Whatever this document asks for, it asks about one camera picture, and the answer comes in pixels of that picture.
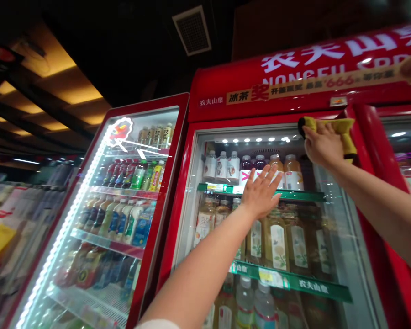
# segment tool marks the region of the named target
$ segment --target hand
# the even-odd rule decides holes
[[[282,179],[283,173],[279,173],[273,180],[277,172],[277,166],[266,165],[262,173],[254,181],[255,169],[251,169],[245,190],[242,195],[242,203],[239,208],[251,213],[253,221],[269,214],[280,201],[281,193],[274,195]]]
[[[306,126],[303,130],[306,134],[306,154],[313,163],[329,169],[344,161],[341,136],[335,133],[330,123],[324,125],[317,120],[316,132]]]

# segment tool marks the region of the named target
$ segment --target refrigerator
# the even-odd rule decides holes
[[[156,286],[189,94],[107,112],[4,328],[132,328]]]

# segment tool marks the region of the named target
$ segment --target ceiling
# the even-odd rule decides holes
[[[172,16],[197,6],[211,50],[187,56]],[[2,0],[25,60],[0,87],[0,154],[83,154],[110,107],[189,91],[199,67],[410,19],[411,0]]]

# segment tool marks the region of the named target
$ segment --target glass door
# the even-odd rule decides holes
[[[285,173],[203,328],[387,328],[353,201],[307,158],[296,124],[196,130],[190,156],[174,267],[239,206],[251,168]]]

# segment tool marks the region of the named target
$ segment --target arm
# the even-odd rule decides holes
[[[303,128],[312,162],[329,170],[378,234],[411,267],[411,195],[343,160],[339,135],[317,122],[317,132]]]
[[[180,264],[149,306],[141,324],[166,319],[181,329],[201,328],[252,223],[279,203],[280,194],[274,193],[282,175],[271,182],[277,166],[268,171],[267,165],[255,182],[254,170],[251,171],[239,208]]]

